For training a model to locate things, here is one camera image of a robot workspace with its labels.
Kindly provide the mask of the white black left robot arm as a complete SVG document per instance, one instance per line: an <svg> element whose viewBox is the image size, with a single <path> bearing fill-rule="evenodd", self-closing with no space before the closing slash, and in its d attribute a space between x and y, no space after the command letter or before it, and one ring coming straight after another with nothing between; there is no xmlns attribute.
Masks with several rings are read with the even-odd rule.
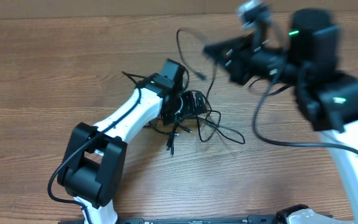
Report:
<svg viewBox="0 0 358 224"><path fill-rule="evenodd" d="M149 122L160 118L164 125L178 127L181 120L197 114L188 91L190 75L181 63L167 59L161 72L147 77L127 73L134 82L131 97L113 114L94 125L77 124L62 160L49 182L65 188L79 205L79 223L118 223L113 198L121 183L128 144Z"/></svg>

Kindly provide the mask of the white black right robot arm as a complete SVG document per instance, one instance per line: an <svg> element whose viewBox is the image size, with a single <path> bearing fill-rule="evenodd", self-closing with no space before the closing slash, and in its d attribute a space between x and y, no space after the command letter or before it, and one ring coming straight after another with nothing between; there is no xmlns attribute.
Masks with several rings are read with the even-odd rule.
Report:
<svg viewBox="0 0 358 224"><path fill-rule="evenodd" d="M247 3L238 15L250 34L207 45L205 54L240 85L259 77L294 89L300 113L319 134L316 147L326 148L336 164L358 223L358 79L337 69L339 27L327 10L300 9L281 47L271 48L269 8Z"/></svg>

